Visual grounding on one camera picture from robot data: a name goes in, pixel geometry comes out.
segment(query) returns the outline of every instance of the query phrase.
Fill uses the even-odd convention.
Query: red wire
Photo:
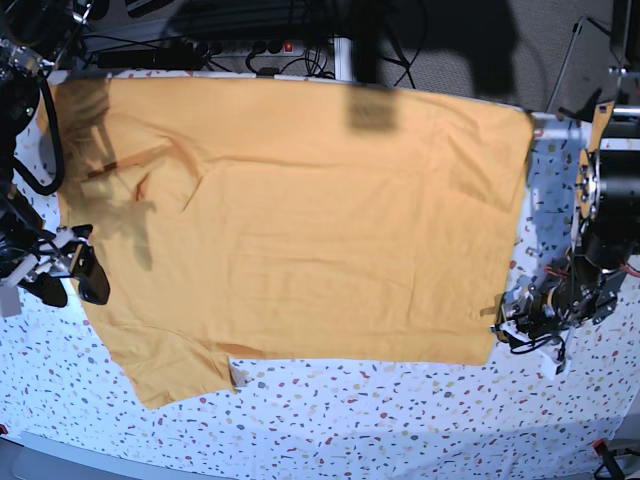
[[[549,275],[552,275],[554,277],[558,277],[558,278],[565,278],[567,276],[567,274],[563,271],[560,272],[556,272],[553,268],[551,268],[549,265],[547,265],[546,267],[544,267],[544,271],[546,273],[548,273]]]
[[[628,273],[629,275],[631,275],[632,277],[635,278],[640,278],[640,272],[637,271],[635,268],[631,267],[629,264],[626,265],[620,265],[620,269],[626,273]]]

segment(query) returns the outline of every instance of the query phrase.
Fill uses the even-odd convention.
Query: black cable
[[[49,255],[49,256],[51,256],[53,254],[56,254],[56,255],[58,255],[60,257],[64,256],[64,254],[62,253],[62,250],[60,250],[60,248],[58,248],[55,243],[53,243],[53,242],[44,242],[44,243],[49,245],[51,247],[51,250],[41,250],[40,248],[38,248],[35,252],[32,252],[32,253],[34,255],[36,255],[36,256],[38,256],[38,255]]]
[[[11,200],[9,200],[9,198],[5,197],[4,195],[0,195],[0,200],[2,200],[6,204],[6,206],[11,211],[11,213],[13,213],[25,225],[25,227],[33,230],[36,234],[38,234],[38,236],[41,239],[41,242],[49,244],[54,251],[62,255],[62,252],[60,252],[60,249],[51,241],[52,239],[55,238],[55,235],[53,233],[47,230],[44,230],[37,225],[32,224],[28,218],[22,215],[22,212],[20,212],[20,210],[16,208],[16,206],[13,204]]]
[[[58,130],[58,117],[53,103],[53,97],[46,77],[40,72],[37,77],[38,87],[42,92],[45,111],[49,119],[49,132],[51,134],[51,143],[53,144],[53,157],[56,164],[56,172],[49,185],[42,185],[36,177],[32,175],[27,167],[24,166],[16,157],[8,157],[11,166],[18,172],[22,179],[31,187],[31,189],[39,195],[51,195],[60,188],[64,180],[64,152],[62,150],[62,142],[60,141],[60,131]]]
[[[530,342],[524,342],[522,343],[522,345],[513,347],[511,349],[511,353],[513,355],[525,355],[527,353],[531,353],[535,350],[538,350],[539,348],[544,347],[546,344],[548,344],[554,339],[560,340],[560,343],[562,343],[562,346],[560,347],[560,350],[558,352],[558,360],[561,361],[562,359],[564,359],[566,345],[565,345],[564,339],[557,334],[549,334],[549,335],[537,338],[535,340],[531,340]],[[522,347],[529,347],[529,348],[527,350],[518,350]]]
[[[96,33],[89,33],[87,35],[82,35],[82,38],[104,38],[106,40],[113,40],[116,42],[122,42],[122,43],[126,43],[128,45],[139,45],[139,46],[143,46],[143,47],[151,47],[151,48],[158,48],[158,45],[153,45],[150,42],[160,42],[162,40],[170,40],[172,38],[176,38],[176,37],[165,37],[165,38],[158,38],[157,40],[150,40],[149,42],[138,42],[136,40],[128,40],[126,38],[118,38],[118,37],[111,37],[109,35],[99,35]],[[123,46],[126,45],[120,45],[117,47],[110,47],[110,48],[106,48],[104,50],[97,50],[96,52],[104,52],[106,50],[112,50],[112,49],[116,49],[116,48],[122,48]]]
[[[82,66],[82,69],[86,70],[87,68],[89,68],[89,65],[93,65],[94,59],[95,59],[95,55],[92,53],[91,55],[89,55],[89,58],[84,61],[84,65]]]
[[[320,66],[320,47],[316,48],[316,53],[313,56],[313,60],[311,60],[311,58],[309,58],[309,49],[306,49],[304,52],[304,60],[305,60],[305,66],[307,67],[307,77],[322,77],[324,72],[324,69],[327,66],[327,62],[328,59],[325,56],[324,59],[324,64],[322,66]],[[316,70],[316,68],[319,68],[319,71],[317,73],[314,73],[314,70]]]
[[[416,84],[413,81],[413,76],[411,75],[411,65],[409,63],[409,60],[407,60],[407,57],[405,57],[404,52],[402,51],[402,47],[400,46],[398,37],[396,36],[395,32],[391,28],[391,25],[389,25],[389,22],[387,21],[384,22],[384,29],[387,34],[387,37],[389,38],[389,41],[391,42],[391,47],[393,48],[393,51],[396,53],[396,55],[399,58],[399,63],[397,64],[404,67],[405,73],[409,77],[409,82],[411,83],[411,87],[415,90]],[[382,57],[382,59],[386,61],[390,61],[392,63],[396,63],[393,61],[393,59],[388,57]]]
[[[7,38],[14,45],[23,45],[25,47],[33,47],[40,42],[40,39],[35,42],[23,42],[17,38],[9,26],[9,21],[7,20],[4,7],[0,7],[0,37]]]
[[[290,65],[293,65],[296,62],[303,62],[306,59],[301,57],[301,58],[296,58],[295,60],[291,60],[289,63],[287,63],[284,67],[282,67],[282,69],[280,70],[280,74],[284,73],[284,71],[289,68]],[[320,67],[320,64],[318,62],[313,62],[313,60],[311,60],[312,63],[315,63],[317,67]]]
[[[247,66],[251,73],[255,73],[257,75],[258,72],[251,66],[251,60],[253,60],[254,58],[256,58],[256,52],[251,52],[249,55],[247,55],[247,58],[244,59],[244,64]]]
[[[42,250],[40,250],[40,247],[45,243],[51,247],[51,249],[53,250],[52,252],[43,252]],[[55,252],[60,257],[64,256],[64,254],[62,253],[62,250],[60,250],[60,248],[58,248],[58,246],[55,243],[53,243],[51,240],[48,240],[46,238],[43,238],[42,242],[40,242],[38,244],[37,251],[38,251],[38,253],[43,254],[43,255],[51,255],[51,254],[53,254],[53,252]]]
[[[287,26],[291,28],[291,23],[293,21],[293,4],[295,0],[289,0],[289,21],[287,22]]]
[[[333,10],[333,27],[337,32],[342,32],[342,20],[340,20],[340,9],[338,8],[338,0],[332,0],[331,9]]]
[[[224,70],[225,72],[231,72],[231,70],[229,70],[227,67],[223,67],[222,65],[220,65],[218,62],[214,62],[211,59],[207,60],[207,63],[210,63],[211,65],[218,67],[220,70]]]
[[[7,245],[5,247],[0,248],[0,255],[4,256],[4,253],[7,250],[13,250],[13,251],[16,251],[16,252],[20,252],[20,253],[22,253],[22,255],[20,255],[18,257],[13,257],[11,259],[6,259],[6,258],[2,259],[2,260],[0,260],[0,264],[6,263],[7,261],[15,262],[16,260],[20,260],[25,255],[31,255],[33,253],[33,252],[30,252],[29,250],[25,250],[24,248],[21,248],[21,247],[16,247],[16,246],[13,246],[13,245]]]
[[[424,42],[427,40],[427,26],[429,24],[429,15],[427,13],[427,8],[424,6],[423,0],[415,0],[415,1],[418,4],[418,6],[420,7],[420,10],[422,11],[422,21],[423,21],[422,35],[420,36],[420,43],[418,44],[418,49],[416,50],[416,53],[414,54],[413,58],[409,62],[409,65],[407,66],[407,69],[405,70],[405,72],[393,84],[394,87],[397,87],[398,84],[402,81],[402,79],[407,74],[409,74],[409,75],[411,74],[411,72],[410,72],[411,67],[413,67],[413,64],[415,63],[416,59],[418,58],[418,55],[420,55],[420,52],[422,51],[422,47],[424,46]]]

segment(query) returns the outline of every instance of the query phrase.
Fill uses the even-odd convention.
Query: white table
[[[546,115],[537,127],[509,287],[542,275],[569,245],[575,166],[590,132]],[[18,156],[36,175],[43,173],[43,141],[46,150],[33,125],[19,139]],[[55,226],[55,198],[23,192]],[[571,372],[553,382],[540,374],[537,355],[515,357],[502,344],[484,367],[234,360],[248,379],[239,395],[218,392],[153,411],[137,401],[75,296],[55,309],[21,294],[23,313],[0,320],[0,423],[12,436],[27,431],[233,478],[507,479],[592,471],[599,461],[590,444],[614,434],[638,392],[639,286],[628,278],[615,314],[577,332]]]

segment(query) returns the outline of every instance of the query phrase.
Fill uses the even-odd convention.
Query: t-shirt sleeve
[[[229,358],[178,333],[138,325],[93,325],[147,408],[218,390],[235,393]]]

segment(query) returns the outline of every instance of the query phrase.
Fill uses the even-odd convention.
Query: cable
[[[0,7],[0,37],[7,38],[14,45],[23,45],[25,47],[33,47],[40,41],[38,40],[36,42],[23,42],[22,40],[18,39],[11,31],[11,27],[9,26],[9,21],[7,20],[7,15],[4,7]]]
[[[284,67],[282,67],[282,69],[280,70],[280,74],[282,75],[284,73],[284,71],[289,68],[289,66],[293,65],[296,62],[303,62],[305,61],[305,58],[296,58],[295,60],[291,60],[289,63],[287,63]],[[317,67],[320,67],[320,64],[318,62],[314,62],[313,60],[311,60],[312,63],[315,63]]]
[[[620,269],[625,272],[628,273],[629,275],[631,275],[632,277],[635,278],[640,278],[640,272],[638,270],[636,270],[635,268],[633,268],[631,265],[629,265],[628,263],[624,264],[624,265],[620,265]]]
[[[531,340],[530,342],[523,342],[522,345],[513,347],[511,349],[511,353],[513,355],[525,355],[527,353],[531,353],[535,350],[538,350],[539,348],[544,347],[546,344],[548,344],[554,339],[560,340],[560,343],[562,344],[562,346],[560,347],[560,350],[558,351],[558,360],[561,361],[562,359],[564,359],[566,344],[564,342],[564,338],[562,338],[562,336],[558,334],[549,334],[549,335],[537,338],[535,340]],[[519,348],[522,348],[522,347],[530,347],[530,348],[528,348],[527,350],[518,350]]]
[[[48,232],[47,230],[43,230],[37,225],[33,225],[28,218],[22,215],[22,212],[20,212],[20,210],[16,208],[16,206],[13,204],[11,200],[9,200],[9,198],[5,197],[4,195],[0,195],[0,200],[2,200],[7,205],[9,210],[11,210],[11,213],[13,213],[20,221],[22,221],[22,223],[27,228],[33,230],[36,234],[38,234],[38,236],[40,237],[40,243],[49,244],[56,253],[62,256],[62,252],[60,251],[60,249],[51,241],[52,239],[55,238],[55,235],[53,233]]]
[[[319,73],[317,75],[314,75],[314,77],[316,77],[316,78],[332,78],[332,79],[335,80],[336,74],[333,73],[333,72],[322,72],[322,73]]]
[[[256,52],[255,52],[255,51],[251,52],[249,55],[247,55],[247,58],[245,58],[245,59],[244,59],[244,64],[247,66],[247,68],[249,69],[249,71],[250,71],[251,73],[255,73],[255,74],[257,75],[257,74],[258,74],[258,72],[256,71],[256,69],[255,69],[255,68],[253,68],[253,67],[251,66],[251,60],[253,60],[254,58],[256,58],[256,55],[257,55],[257,54],[256,54]]]
[[[287,22],[287,26],[291,28],[291,23],[293,21],[293,4],[295,0],[289,0],[289,21]]]
[[[553,267],[551,267],[551,265],[546,265],[544,267],[544,271],[545,273],[548,273],[549,275],[553,276],[553,277],[558,277],[558,278],[567,278],[568,273],[562,270],[554,270]]]
[[[415,55],[413,56],[413,58],[409,62],[409,65],[407,66],[405,72],[393,84],[394,87],[398,86],[398,84],[402,81],[402,79],[405,77],[405,75],[411,75],[411,72],[410,72],[411,67],[413,67],[413,64],[415,63],[416,59],[418,58],[418,55],[420,55],[420,52],[422,51],[422,47],[424,46],[424,42],[427,40],[427,26],[429,24],[429,15],[427,13],[427,8],[424,6],[424,3],[422,3],[422,2],[423,2],[423,0],[416,0],[416,3],[418,4],[418,6],[420,7],[420,10],[422,11],[422,21],[423,21],[422,35],[420,36],[420,43],[418,44],[418,49],[416,50]]]
[[[150,42],[138,42],[136,40],[128,40],[126,38],[118,38],[118,37],[111,37],[109,35],[99,35],[96,33],[88,33],[87,35],[82,35],[81,38],[105,38],[107,40],[114,40],[116,42],[122,42],[122,43],[127,43],[129,45],[140,45],[143,47],[151,47],[151,48],[158,48],[158,45],[153,45],[150,42],[160,42],[162,40],[170,40],[172,38],[176,38],[176,37],[165,37],[165,38],[158,38],[157,40],[150,40]],[[126,45],[121,45],[118,47],[110,47],[110,48],[106,48],[104,50],[97,50],[98,52],[104,52],[106,50],[111,50],[111,49],[116,49],[116,48],[122,48],[123,46]]]
[[[33,174],[24,166],[16,157],[8,157],[11,166],[20,174],[22,179],[31,187],[31,189],[39,195],[48,196],[56,192],[62,180],[64,180],[64,152],[62,150],[62,142],[60,141],[60,131],[58,130],[58,117],[53,103],[53,97],[46,77],[40,72],[37,77],[38,87],[42,92],[45,111],[49,119],[49,132],[51,133],[51,143],[53,144],[53,157],[56,163],[56,173],[49,185],[42,185],[33,176]]]
[[[397,65],[403,66],[405,69],[405,74],[409,77],[411,88],[415,90],[416,84],[413,81],[413,76],[411,75],[411,65],[409,63],[409,60],[407,60],[407,57],[405,57],[404,52],[402,51],[402,47],[400,46],[398,37],[396,36],[395,32],[391,28],[391,25],[389,25],[389,22],[384,23],[384,29],[385,29],[385,32],[387,33],[387,37],[389,38],[389,41],[391,42],[391,47],[393,48],[393,51],[396,53],[396,55],[400,60],[396,62],[393,59],[388,57],[382,57],[382,59],[391,63],[395,63]]]
[[[225,72],[231,72],[231,70],[229,70],[227,67],[223,67],[218,62],[214,62],[211,59],[208,59],[205,63],[210,63],[211,65],[218,67],[220,70],[224,70]]]
[[[307,67],[307,77],[322,77],[322,78],[325,78],[324,69],[327,66],[328,58],[325,55],[324,64],[322,65],[322,67],[320,67],[320,53],[319,52],[321,50],[322,50],[321,47],[316,48],[316,54],[314,55],[313,60],[311,60],[311,58],[309,58],[309,49],[305,50],[304,59],[305,59],[305,65]],[[320,70],[317,73],[315,73],[315,70],[318,67],[320,68]]]
[[[40,249],[40,247],[45,243],[51,247],[51,249],[53,250],[52,252],[43,252]],[[38,253],[43,254],[43,255],[45,255],[45,254],[46,255],[52,255],[53,252],[55,252],[60,257],[64,256],[64,254],[62,253],[62,250],[60,250],[60,248],[55,243],[53,243],[51,240],[43,238],[42,241],[38,244]]]
[[[24,248],[21,248],[21,247],[15,247],[13,245],[7,245],[6,247],[2,247],[0,249],[0,254],[4,255],[4,252],[6,252],[7,250],[14,250],[16,252],[20,252],[20,253],[22,253],[22,255],[20,255],[18,257],[11,258],[11,259],[6,259],[6,258],[2,259],[2,261],[0,261],[0,265],[2,265],[2,263],[15,262],[16,260],[20,260],[25,255],[31,255],[31,253],[32,253],[29,250],[25,250]]]

